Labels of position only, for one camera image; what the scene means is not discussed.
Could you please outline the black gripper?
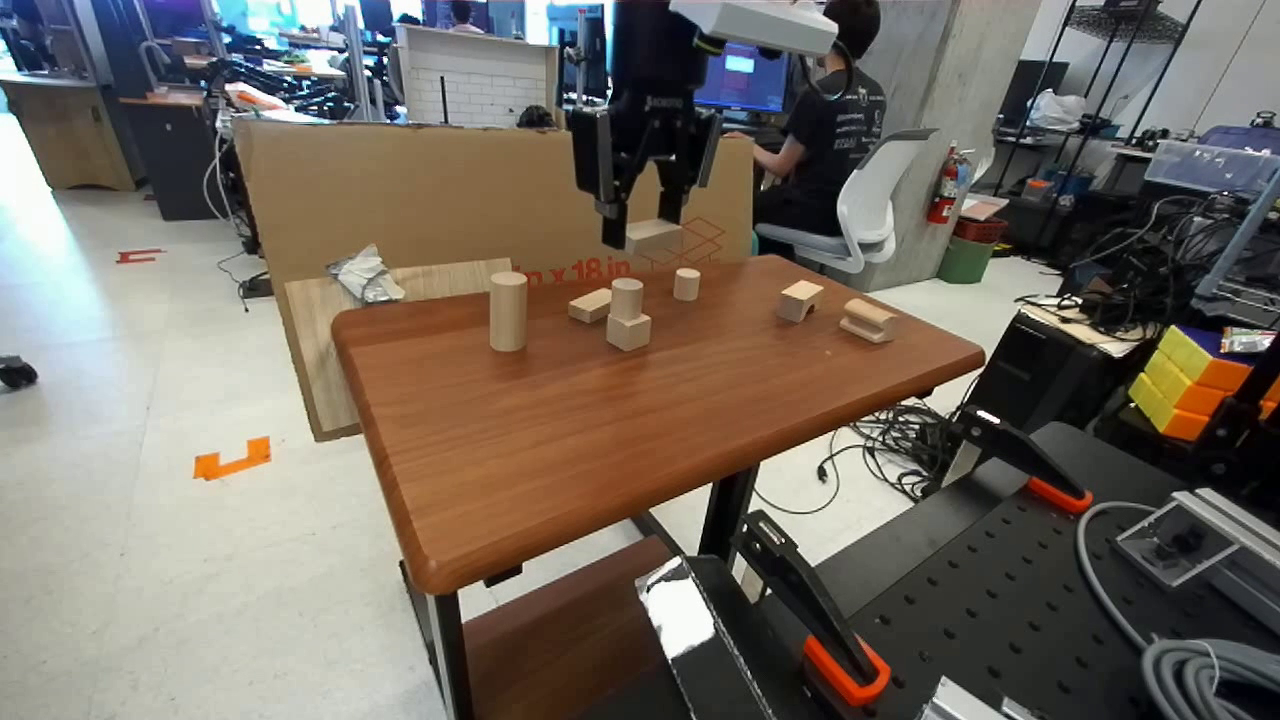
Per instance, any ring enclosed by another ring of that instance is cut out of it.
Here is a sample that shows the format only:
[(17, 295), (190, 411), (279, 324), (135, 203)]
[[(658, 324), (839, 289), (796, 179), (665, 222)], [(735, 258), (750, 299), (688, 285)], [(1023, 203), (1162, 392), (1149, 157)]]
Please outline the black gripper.
[(575, 189), (599, 198), (599, 241), (625, 247), (628, 197), (643, 166), (658, 173), (658, 214), (676, 222), (688, 193), (708, 179), (720, 114), (688, 92), (617, 101), (586, 94), (562, 109)]

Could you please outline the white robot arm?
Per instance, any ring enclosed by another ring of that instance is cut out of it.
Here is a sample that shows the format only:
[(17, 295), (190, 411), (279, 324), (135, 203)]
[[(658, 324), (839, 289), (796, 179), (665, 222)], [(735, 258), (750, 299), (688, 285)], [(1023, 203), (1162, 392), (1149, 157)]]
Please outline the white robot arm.
[(657, 214), (676, 222), (717, 160), (725, 118), (696, 105), (708, 59), (729, 43), (822, 54), (835, 23), (811, 0), (617, 0), (612, 84), (562, 109), (575, 189), (593, 197), (599, 241), (625, 247), (643, 166), (658, 175)]

